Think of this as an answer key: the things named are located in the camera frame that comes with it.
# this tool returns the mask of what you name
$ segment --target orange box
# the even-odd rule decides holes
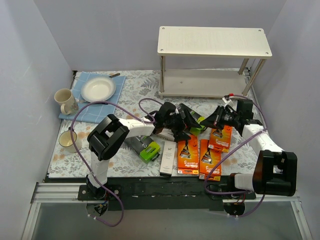
[[[199,174],[198,138],[178,142],[178,174]]]
[[[221,160],[221,152],[210,149],[209,141],[201,139],[200,142],[200,163],[199,163],[199,179],[206,179],[212,168]],[[220,181],[221,164],[213,171],[209,180]]]
[[[222,130],[212,129],[208,147],[213,150],[228,153],[232,136],[232,127],[224,126]]]

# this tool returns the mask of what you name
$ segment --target plate rim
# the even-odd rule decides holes
[[[81,93],[80,93],[80,94],[81,94],[82,98],[83,98],[85,101],[87,101],[87,102],[89,102],[89,103],[95,102],[95,101],[91,101],[91,99],[88,99],[87,97],[85,97],[86,94],[84,94],[84,91],[85,91],[85,88],[87,87],[87,85],[88,85],[90,82],[96,81],[96,80],[99,79],[99,78],[101,78],[100,80],[102,80],[102,81],[106,81],[106,82],[109,82],[111,85],[114,85],[114,91],[113,91],[112,93],[108,94],[108,95],[107,95],[106,97],[104,97],[103,99],[99,99],[99,100],[95,100],[95,101],[106,101],[106,100],[108,100],[109,98],[111,98],[111,97],[115,94],[117,85],[116,85],[116,83],[113,81],[113,79],[111,79],[111,78],[109,78],[109,77],[104,77],[104,76],[97,76],[97,77],[91,78],[90,80],[86,81],[86,82],[83,84],[82,88],[81,88]]]

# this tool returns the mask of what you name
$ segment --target white shelf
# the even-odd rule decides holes
[[[245,87],[245,76],[237,71],[166,69],[164,92],[159,95],[220,98],[230,93],[242,94]]]
[[[262,28],[161,26],[157,51],[160,56],[272,57]]]

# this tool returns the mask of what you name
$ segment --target mug handle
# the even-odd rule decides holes
[[[70,113],[71,113],[71,111],[69,110],[69,111],[65,111],[65,104],[62,104],[61,106],[60,106],[60,110],[61,110],[61,112],[64,114],[64,115],[69,115]]]

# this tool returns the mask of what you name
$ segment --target plate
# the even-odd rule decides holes
[[[95,77],[87,81],[81,88],[81,95],[89,103],[105,101],[115,93],[116,84],[109,77]]]

